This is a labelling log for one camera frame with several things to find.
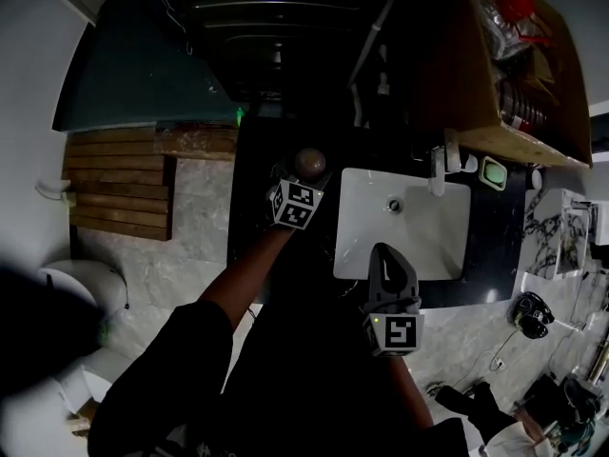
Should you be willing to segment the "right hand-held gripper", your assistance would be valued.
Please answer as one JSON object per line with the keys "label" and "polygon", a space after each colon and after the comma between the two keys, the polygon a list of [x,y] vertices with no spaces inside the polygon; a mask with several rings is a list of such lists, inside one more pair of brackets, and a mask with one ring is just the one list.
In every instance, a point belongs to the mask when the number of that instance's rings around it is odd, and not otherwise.
{"label": "right hand-held gripper", "polygon": [[[398,250],[377,243],[370,254],[368,282],[368,302],[361,312],[371,354],[391,357],[417,351],[424,315],[416,270]],[[395,296],[385,297],[385,292]]]}

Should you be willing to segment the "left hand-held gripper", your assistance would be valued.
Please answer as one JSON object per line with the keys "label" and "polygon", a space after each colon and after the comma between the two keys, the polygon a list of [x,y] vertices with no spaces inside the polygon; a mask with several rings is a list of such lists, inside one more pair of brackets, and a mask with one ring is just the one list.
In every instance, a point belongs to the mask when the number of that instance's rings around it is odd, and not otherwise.
{"label": "left hand-held gripper", "polygon": [[265,219],[271,225],[306,229],[324,198],[332,175],[332,169],[325,169],[318,178],[306,180],[295,175],[285,157],[280,158],[270,172]]}

